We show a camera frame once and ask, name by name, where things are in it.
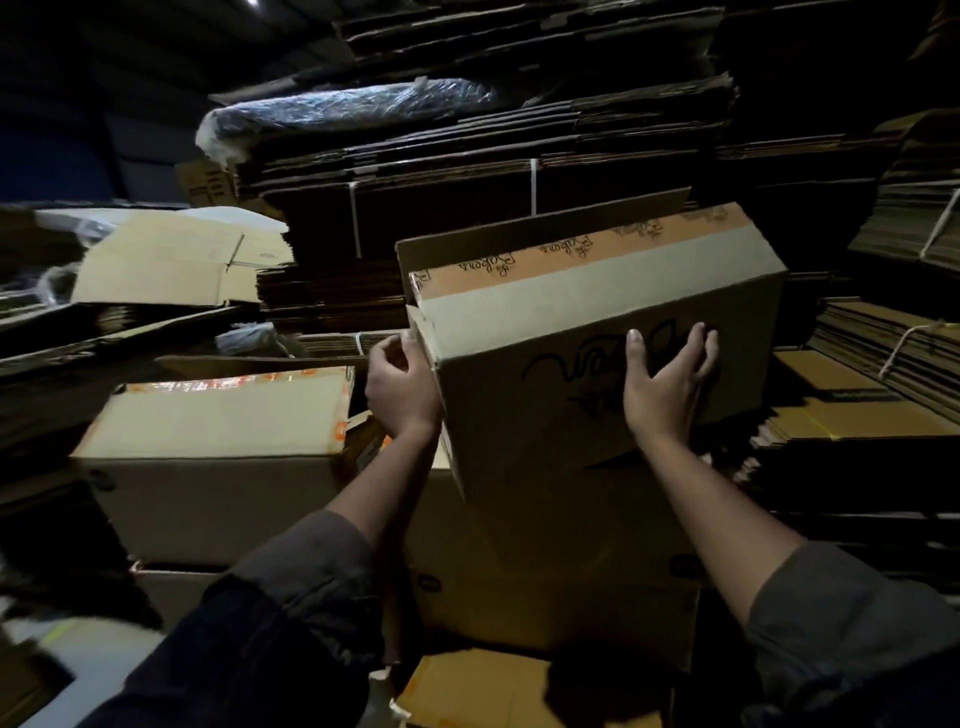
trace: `finger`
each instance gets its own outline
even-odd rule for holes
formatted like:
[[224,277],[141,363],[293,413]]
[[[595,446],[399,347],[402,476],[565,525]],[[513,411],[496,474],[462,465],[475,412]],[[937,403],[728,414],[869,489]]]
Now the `finger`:
[[697,381],[706,379],[710,372],[716,368],[717,359],[720,358],[720,333],[716,329],[707,334],[705,349],[707,350],[707,356],[704,363],[700,365],[700,369],[697,370]]
[[704,328],[703,323],[693,325],[686,337],[686,344],[680,349],[675,359],[691,376],[697,371],[700,359],[704,355]]
[[370,360],[371,371],[394,366],[390,363],[390,360],[387,357],[387,351],[390,349],[390,347],[396,346],[396,344],[399,342],[399,339],[400,337],[396,334],[393,336],[388,336],[386,339],[370,349],[370,353],[367,355],[367,357]]
[[647,345],[643,342],[643,334],[635,328],[627,332],[627,376],[650,378],[647,369]]
[[426,354],[423,353],[423,346],[420,345],[420,341],[409,328],[400,334],[400,344],[403,346],[403,353],[407,357],[408,371],[418,372],[430,368],[426,360]]

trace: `left hand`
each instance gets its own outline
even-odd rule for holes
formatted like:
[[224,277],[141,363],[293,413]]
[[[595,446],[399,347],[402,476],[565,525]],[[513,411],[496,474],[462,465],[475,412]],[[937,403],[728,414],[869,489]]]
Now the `left hand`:
[[371,349],[367,400],[391,437],[404,432],[432,437],[440,430],[443,408],[437,380],[410,330]]

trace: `sleeve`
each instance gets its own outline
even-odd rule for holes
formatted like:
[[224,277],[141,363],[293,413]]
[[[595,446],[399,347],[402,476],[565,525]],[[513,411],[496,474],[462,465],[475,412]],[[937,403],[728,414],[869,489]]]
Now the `sleeve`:
[[929,587],[812,543],[760,590],[746,634],[769,702],[812,713],[960,644],[960,617]]
[[204,603],[81,728],[352,728],[383,651],[373,554],[341,516],[311,514],[207,590]]

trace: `hand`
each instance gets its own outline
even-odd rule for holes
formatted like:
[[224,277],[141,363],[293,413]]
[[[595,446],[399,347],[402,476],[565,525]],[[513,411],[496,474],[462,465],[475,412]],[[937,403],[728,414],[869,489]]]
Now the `hand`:
[[367,400],[391,437],[408,431],[433,437],[439,431],[443,410],[437,381],[409,330],[371,349]]
[[627,334],[627,383],[623,411],[644,452],[658,443],[686,445],[700,385],[716,366],[720,336],[697,324],[673,361],[650,377],[647,349],[635,328]]

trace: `white strap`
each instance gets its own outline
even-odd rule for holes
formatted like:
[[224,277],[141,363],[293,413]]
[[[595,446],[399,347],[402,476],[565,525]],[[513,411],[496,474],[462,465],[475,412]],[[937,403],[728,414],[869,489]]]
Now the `white strap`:
[[960,197],[960,187],[957,187],[955,190],[953,190],[953,195],[950,197],[950,201],[944,208],[943,213],[941,213],[940,219],[937,220],[937,224],[933,226],[930,236],[926,239],[924,248],[920,251],[920,260],[923,260],[926,257],[926,253],[930,250],[930,246],[933,245],[938,237],[940,237],[940,233],[944,231],[944,228],[947,226],[947,223],[950,220],[950,215],[953,214],[953,208],[957,204],[958,197]]
[[903,344],[906,343],[907,337],[911,333],[913,333],[914,331],[920,331],[925,329],[934,331],[943,326],[946,326],[946,324],[943,321],[934,321],[932,324],[923,324],[922,326],[908,328],[903,333],[903,336],[900,337],[900,340],[897,342],[897,345],[894,347],[894,350],[890,352],[890,356],[887,357],[886,362],[884,362],[883,366],[880,367],[880,373],[876,376],[876,378],[879,379],[880,381],[883,381],[883,378],[887,376],[887,373],[890,372],[890,369],[894,365],[894,359],[897,358],[897,354],[900,353],[900,349],[903,348]]
[[350,214],[353,216],[353,245],[356,248],[357,257],[363,257],[360,251],[360,226],[357,223],[357,184],[358,180],[353,180],[348,184],[350,190]]
[[540,160],[533,158],[530,160],[530,214],[537,214],[537,167]]

